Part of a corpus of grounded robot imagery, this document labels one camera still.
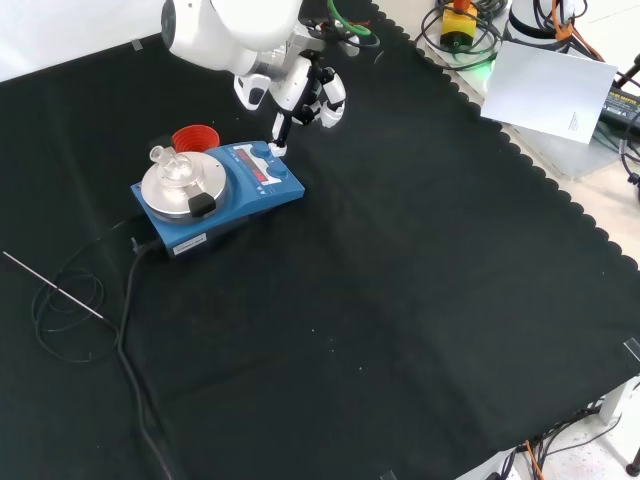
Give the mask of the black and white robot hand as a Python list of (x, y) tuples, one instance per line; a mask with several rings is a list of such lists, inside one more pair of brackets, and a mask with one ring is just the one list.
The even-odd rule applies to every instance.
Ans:
[(277, 106), (268, 143), (271, 154), (283, 157), (291, 126), (315, 121), (325, 128), (337, 125), (346, 107), (346, 89), (341, 77), (331, 67), (319, 65), (320, 55), (305, 50), (296, 57), (291, 68), (280, 79), (262, 73), (234, 78), (234, 91), (242, 105), (254, 111), (265, 94), (270, 94)]

